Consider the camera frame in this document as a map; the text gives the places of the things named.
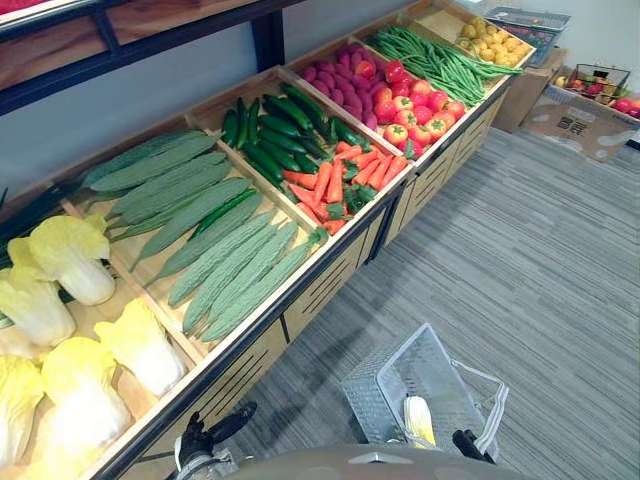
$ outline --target cardboard box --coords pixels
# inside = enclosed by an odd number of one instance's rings
[[[540,68],[527,67],[509,87],[491,126],[505,132],[514,132],[533,108],[549,80],[562,66],[566,56],[566,49],[554,48]]]
[[[564,68],[558,74],[571,70]],[[548,140],[606,162],[635,132],[640,120],[553,85],[545,88],[522,128]]]

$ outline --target wire basket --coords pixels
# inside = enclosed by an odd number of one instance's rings
[[[500,400],[496,401],[489,422],[485,422],[480,405],[474,401],[457,367],[500,383]],[[508,388],[498,379],[452,360],[429,324],[373,353],[349,374],[342,387],[370,443],[408,443],[404,400],[409,395],[418,395],[429,406],[438,448],[460,454],[453,444],[453,433],[471,429],[477,434],[484,429],[476,445],[481,442],[493,458],[497,457],[493,437]]]

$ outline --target white basket handle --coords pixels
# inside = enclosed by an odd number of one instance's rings
[[[487,448],[493,442],[494,437],[496,436],[496,432],[498,431],[498,427],[500,426],[500,421],[502,420],[502,415],[504,414],[504,404],[507,401],[507,395],[509,395],[509,387],[507,387],[502,380],[494,377],[493,375],[489,375],[488,373],[481,372],[480,370],[476,370],[475,368],[469,367],[462,362],[451,359],[451,365],[456,368],[462,368],[470,373],[478,375],[487,380],[491,380],[498,384],[498,391],[493,397],[494,404],[491,409],[491,413],[487,418],[487,421],[484,425],[484,429],[482,430],[482,435],[480,435],[476,441],[474,442],[478,451],[484,455],[487,451]]]

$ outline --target striped carpet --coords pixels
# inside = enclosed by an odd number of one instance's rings
[[[627,147],[599,164],[492,130],[247,394],[259,410],[232,450],[362,441],[340,381],[429,322],[452,357],[511,387],[499,463],[541,479],[638,478],[639,173]]]

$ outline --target plastic basket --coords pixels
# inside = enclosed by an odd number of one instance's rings
[[[488,422],[460,377],[459,367],[500,384]],[[342,387],[370,443],[408,442],[403,404],[408,395],[419,395],[429,406],[438,448],[460,454],[453,433],[470,429],[478,434],[484,429],[476,447],[493,458],[498,455],[493,437],[509,389],[500,380],[452,360],[429,324],[373,353],[348,375]]]
[[[559,13],[528,12],[519,8],[498,7],[491,10],[486,18],[511,35],[536,47],[529,65],[539,67],[551,53],[571,17]]]

